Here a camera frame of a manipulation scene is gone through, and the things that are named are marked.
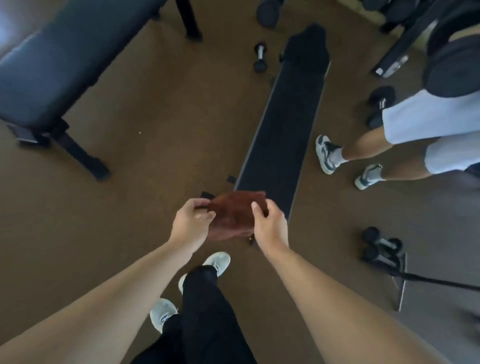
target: workout bench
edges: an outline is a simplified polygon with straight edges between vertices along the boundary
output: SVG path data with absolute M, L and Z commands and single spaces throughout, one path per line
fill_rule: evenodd
M 234 190 L 265 191 L 287 220 L 330 65 L 325 30 L 292 36 Z
M 100 181 L 107 167 L 66 133 L 66 111 L 167 0 L 70 0 L 0 60 L 0 119 L 21 145 L 53 139 Z M 187 38 L 202 40 L 189 0 L 176 0 Z

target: brown towel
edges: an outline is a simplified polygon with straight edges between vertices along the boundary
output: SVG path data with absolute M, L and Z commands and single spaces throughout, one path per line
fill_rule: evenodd
M 234 191 L 214 198 L 208 204 L 208 211 L 216 212 L 208 230 L 208 239 L 218 241 L 235 236 L 251 236 L 255 223 L 253 201 L 268 216 L 265 192 Z

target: white shoe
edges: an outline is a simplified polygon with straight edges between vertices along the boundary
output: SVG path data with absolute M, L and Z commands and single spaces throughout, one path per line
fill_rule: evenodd
M 371 164 L 371 165 L 369 165 L 367 168 L 365 168 L 363 173 L 355 179 L 355 186 L 360 191 L 363 191 L 364 189 L 370 187 L 371 185 L 376 184 L 377 182 L 383 181 L 383 180 L 372 181 L 368 178 L 368 174 L 371 171 L 376 170 L 376 169 L 380 169 L 380 172 L 381 172 L 382 168 L 383 167 L 382 167 L 381 164 Z
M 172 301 L 166 298 L 160 298 L 150 311 L 150 320 L 152 325 L 160 334 L 163 332 L 163 324 L 165 321 L 178 312 L 178 309 Z
M 216 270 L 216 276 L 220 277 L 227 267 L 229 266 L 231 261 L 230 254 L 225 252 L 216 252 L 209 256 L 205 262 L 202 264 L 203 266 L 212 266 Z M 185 277 L 187 274 L 181 276 L 179 280 L 179 290 L 180 293 L 183 294 L 183 282 L 185 281 Z
M 340 147 L 332 144 L 326 135 L 321 134 L 315 139 L 315 151 L 317 152 L 320 167 L 325 174 L 332 174 L 338 168 L 338 166 L 332 164 L 328 159 L 330 154 L 338 148 Z

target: white sock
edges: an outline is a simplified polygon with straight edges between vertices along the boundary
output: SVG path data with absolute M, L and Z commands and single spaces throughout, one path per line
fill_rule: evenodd
M 337 148 L 328 156 L 328 161 L 335 167 L 338 167 L 340 164 L 347 162 L 345 159 L 343 159 L 342 149 L 343 148 Z
M 378 181 L 385 181 L 382 178 L 382 169 L 381 168 L 375 168 L 367 173 L 367 180 L 370 182 L 378 182 Z

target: black pants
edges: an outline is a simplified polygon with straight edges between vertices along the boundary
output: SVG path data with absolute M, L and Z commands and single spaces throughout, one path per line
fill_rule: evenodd
M 181 315 L 132 364 L 256 363 L 232 307 L 216 285 L 216 270 L 200 266 L 183 283 Z

